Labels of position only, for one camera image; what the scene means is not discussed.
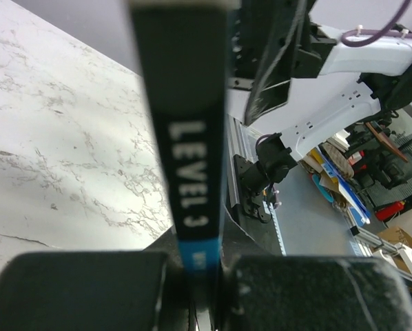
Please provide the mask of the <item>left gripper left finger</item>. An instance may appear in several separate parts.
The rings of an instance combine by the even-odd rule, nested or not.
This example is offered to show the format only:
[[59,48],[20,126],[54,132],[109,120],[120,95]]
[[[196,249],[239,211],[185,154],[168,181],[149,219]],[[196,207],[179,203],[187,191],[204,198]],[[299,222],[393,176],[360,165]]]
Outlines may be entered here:
[[161,252],[31,252],[0,274],[0,330],[188,330]]

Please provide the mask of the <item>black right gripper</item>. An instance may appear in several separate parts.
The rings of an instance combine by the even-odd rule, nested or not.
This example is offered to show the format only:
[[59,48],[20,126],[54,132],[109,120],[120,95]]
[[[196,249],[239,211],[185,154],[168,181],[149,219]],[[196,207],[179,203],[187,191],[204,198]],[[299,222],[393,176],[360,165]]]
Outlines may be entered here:
[[315,1],[241,1],[234,14],[234,76],[254,79],[244,124],[287,103],[291,79],[315,79],[337,45],[310,19]]

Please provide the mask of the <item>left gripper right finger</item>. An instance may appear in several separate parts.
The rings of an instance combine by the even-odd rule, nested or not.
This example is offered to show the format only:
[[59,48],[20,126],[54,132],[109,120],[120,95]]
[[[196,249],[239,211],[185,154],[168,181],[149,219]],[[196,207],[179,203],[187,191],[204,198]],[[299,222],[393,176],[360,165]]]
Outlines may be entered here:
[[412,330],[412,298],[389,263],[242,256],[227,271],[218,330]]

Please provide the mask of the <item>dog picture book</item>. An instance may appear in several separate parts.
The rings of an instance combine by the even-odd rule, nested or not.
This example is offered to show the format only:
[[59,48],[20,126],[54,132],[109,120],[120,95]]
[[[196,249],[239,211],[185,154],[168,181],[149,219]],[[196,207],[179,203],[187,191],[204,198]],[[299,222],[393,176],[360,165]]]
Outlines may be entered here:
[[129,1],[183,265],[220,264],[230,1]]

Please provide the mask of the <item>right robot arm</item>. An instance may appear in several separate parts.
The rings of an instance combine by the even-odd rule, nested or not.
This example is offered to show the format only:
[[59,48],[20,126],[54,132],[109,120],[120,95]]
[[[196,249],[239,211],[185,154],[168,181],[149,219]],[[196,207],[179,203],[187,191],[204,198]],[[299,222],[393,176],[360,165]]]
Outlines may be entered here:
[[286,102],[250,120],[256,85],[233,78],[251,92],[231,92],[229,113],[261,134],[280,135],[294,161],[350,124],[383,110],[382,97],[360,75],[393,79],[412,69],[412,1],[316,1],[309,18],[335,46],[314,79],[292,77]]

